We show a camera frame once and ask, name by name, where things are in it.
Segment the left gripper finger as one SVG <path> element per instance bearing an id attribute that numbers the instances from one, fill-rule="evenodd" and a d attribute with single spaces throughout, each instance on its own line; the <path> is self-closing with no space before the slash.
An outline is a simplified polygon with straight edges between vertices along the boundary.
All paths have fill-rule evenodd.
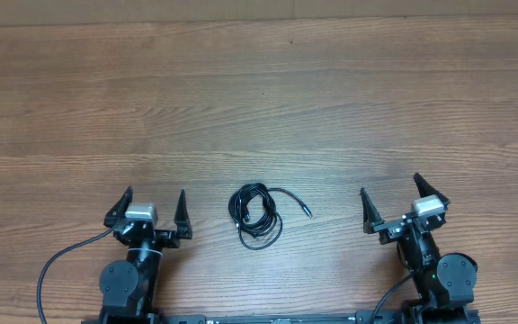
<path id="1" fill-rule="evenodd" d="M 174 214 L 174 224 L 176 225 L 177 236 L 179 239 L 192 239 L 192 225 L 187 211 L 184 189 L 181 190 L 179 195 Z"/>
<path id="2" fill-rule="evenodd" d="M 125 211 L 132 203 L 133 199 L 133 187 L 129 186 L 121 198 L 107 211 L 103 219 L 103 225 L 105 227 L 113 227 L 117 221 L 125 217 Z"/>

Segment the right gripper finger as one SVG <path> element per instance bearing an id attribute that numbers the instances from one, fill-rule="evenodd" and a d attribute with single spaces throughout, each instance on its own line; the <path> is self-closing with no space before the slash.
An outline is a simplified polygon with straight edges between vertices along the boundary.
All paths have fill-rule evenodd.
<path id="1" fill-rule="evenodd" d="M 363 208 L 363 232 L 366 234 L 375 233 L 377 228 L 384 223 L 384 220 L 372 203 L 364 187 L 360 190 L 360 197 L 362 198 Z"/>
<path id="2" fill-rule="evenodd" d="M 445 208 L 451 203 L 450 199 L 442 194 L 440 191 L 431 186 L 419 173 L 415 173 L 413 176 L 413 180 L 415 181 L 415 185 L 420 194 L 421 198 L 425 198 L 427 196 L 436 195 L 439 200 L 442 202 Z"/>

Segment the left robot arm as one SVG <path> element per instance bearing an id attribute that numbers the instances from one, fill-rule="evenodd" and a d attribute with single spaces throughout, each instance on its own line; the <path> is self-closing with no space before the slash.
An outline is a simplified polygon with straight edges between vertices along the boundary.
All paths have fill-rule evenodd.
<path id="1" fill-rule="evenodd" d="M 166 323 L 164 313 L 155 306 L 163 250 L 179 248 L 192 238 L 192 225 L 181 191 L 174 214 L 175 229 L 159 229 L 156 206 L 134 202 L 133 188 L 105 214 L 103 225 L 128 248 L 126 258 L 108 264 L 101 272 L 99 287 L 103 301 L 96 323 Z"/>

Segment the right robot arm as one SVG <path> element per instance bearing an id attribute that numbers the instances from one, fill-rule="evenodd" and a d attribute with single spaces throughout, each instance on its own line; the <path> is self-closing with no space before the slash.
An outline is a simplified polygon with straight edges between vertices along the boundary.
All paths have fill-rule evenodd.
<path id="1" fill-rule="evenodd" d="M 400 220 L 386 222 L 366 190 L 360 190 L 363 232 L 377 234 L 382 245 L 395 242 L 399 262 L 408 270 L 364 318 L 369 323 L 479 323 L 478 311 L 468 309 L 474 301 L 477 262 L 463 253 L 441 254 L 433 238 L 433 231 L 446 223 L 451 201 L 420 174 L 413 179 L 420 198 Z M 418 297 L 402 301 L 399 310 L 384 311 L 389 297 L 408 281 Z"/>

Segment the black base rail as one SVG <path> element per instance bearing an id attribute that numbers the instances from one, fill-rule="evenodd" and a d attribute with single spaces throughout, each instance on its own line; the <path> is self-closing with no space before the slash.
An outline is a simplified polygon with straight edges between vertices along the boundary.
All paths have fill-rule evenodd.
<path id="1" fill-rule="evenodd" d="M 373 310 L 358 310 L 354 314 L 310 314 L 310 315 L 270 315 L 270 316 L 234 316 L 206 317 L 204 315 L 165 316 L 149 314 L 146 317 L 114 317 L 106 315 L 103 319 L 82 320 L 81 323 L 108 324 L 369 324 Z M 481 318 L 476 310 L 468 310 L 467 318 L 451 313 L 425 312 L 422 323 L 480 324 Z M 398 310 L 381 310 L 374 318 L 375 324 L 414 323 Z"/>

